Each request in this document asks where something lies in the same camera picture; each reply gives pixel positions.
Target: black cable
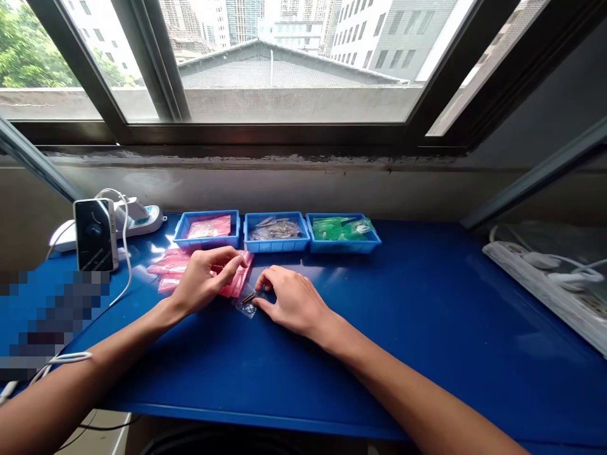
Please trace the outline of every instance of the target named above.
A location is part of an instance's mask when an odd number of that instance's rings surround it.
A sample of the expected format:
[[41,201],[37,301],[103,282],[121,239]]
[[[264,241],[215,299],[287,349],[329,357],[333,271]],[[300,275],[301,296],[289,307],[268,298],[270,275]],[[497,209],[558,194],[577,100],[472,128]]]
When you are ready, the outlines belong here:
[[94,427],[92,425],[79,425],[78,428],[84,428],[85,430],[95,430],[95,431],[112,431],[112,430],[117,430],[119,428],[128,427],[129,425],[131,425],[131,424],[135,423],[137,420],[139,420],[140,417],[141,417],[141,415],[138,415],[130,422],[123,423],[122,425],[117,425],[115,427]]
[[[95,419],[96,415],[97,415],[97,410],[95,409],[95,413],[93,414],[93,417],[89,420],[89,423],[91,423]],[[61,446],[61,448],[59,448],[59,450],[57,450],[57,452],[62,451],[63,449],[65,449],[68,446],[71,446],[74,442],[76,442],[80,438],[80,436],[82,436],[84,434],[84,432],[86,430],[87,430],[86,428],[84,430],[82,430],[78,436],[76,436],[74,439],[72,439],[71,441],[69,441],[64,446]]]

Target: blue table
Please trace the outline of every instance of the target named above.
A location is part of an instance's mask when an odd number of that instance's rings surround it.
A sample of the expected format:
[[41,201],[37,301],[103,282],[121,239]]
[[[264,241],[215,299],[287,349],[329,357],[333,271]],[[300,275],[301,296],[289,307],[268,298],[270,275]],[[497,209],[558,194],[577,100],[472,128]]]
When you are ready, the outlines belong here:
[[[132,238],[133,282],[65,349],[83,351],[159,300],[146,268],[171,244],[178,216]],[[519,441],[607,447],[607,361],[481,253],[457,224],[374,222],[372,255],[257,255],[309,276],[327,304],[390,353]],[[10,298],[0,349],[24,315],[49,305],[76,269],[74,253],[42,264]],[[122,290],[124,261],[111,279]],[[6,305],[0,305],[5,311]],[[380,439],[405,434],[337,361],[273,324],[216,301],[164,335],[108,395],[103,408]]]

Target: green leaves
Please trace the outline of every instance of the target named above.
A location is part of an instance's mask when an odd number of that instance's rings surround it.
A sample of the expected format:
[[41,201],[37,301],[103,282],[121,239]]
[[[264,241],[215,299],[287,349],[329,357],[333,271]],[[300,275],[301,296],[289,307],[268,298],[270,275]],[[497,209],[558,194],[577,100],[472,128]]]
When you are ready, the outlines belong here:
[[[135,85],[101,51],[93,53],[110,87]],[[80,87],[27,4],[13,9],[0,0],[0,87]]]

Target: smartphone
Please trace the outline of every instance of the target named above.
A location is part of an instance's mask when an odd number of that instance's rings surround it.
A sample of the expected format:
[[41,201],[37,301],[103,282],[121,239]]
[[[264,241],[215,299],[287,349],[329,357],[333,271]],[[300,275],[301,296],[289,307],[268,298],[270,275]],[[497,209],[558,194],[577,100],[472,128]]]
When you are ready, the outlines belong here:
[[118,268],[114,201],[106,198],[74,202],[76,253],[80,271]]

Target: blue plastic bin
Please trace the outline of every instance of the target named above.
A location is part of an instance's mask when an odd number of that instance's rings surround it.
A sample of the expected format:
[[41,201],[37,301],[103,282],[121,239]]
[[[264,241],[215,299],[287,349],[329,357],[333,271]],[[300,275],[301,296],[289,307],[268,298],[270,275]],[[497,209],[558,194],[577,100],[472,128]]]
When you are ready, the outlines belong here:
[[[231,226],[230,235],[226,237],[203,237],[188,239],[186,236],[190,231],[190,223],[200,218],[218,217],[230,215]],[[173,239],[180,248],[188,246],[199,246],[203,250],[218,248],[220,246],[233,246],[238,248],[238,238],[240,237],[240,214],[237,210],[215,210],[212,212],[185,212],[177,223],[175,229],[175,238]]]
[[[276,216],[276,218],[289,218],[289,221],[299,224],[302,230],[300,237],[292,239],[280,240],[249,240],[249,232],[255,230],[255,225],[262,222],[264,219]],[[310,234],[303,220],[304,216],[301,212],[273,212],[262,214],[246,214],[245,215],[245,249],[251,253],[281,253],[304,251],[310,241]]]
[[330,218],[330,217],[349,217],[355,219],[363,219],[363,214],[306,214],[305,219],[308,223],[308,231],[310,232],[310,251],[312,253],[338,253],[338,254],[370,254],[377,246],[381,245],[381,240],[375,231],[369,231],[364,236],[368,240],[364,241],[332,241],[332,240],[316,240],[314,237],[315,218]]

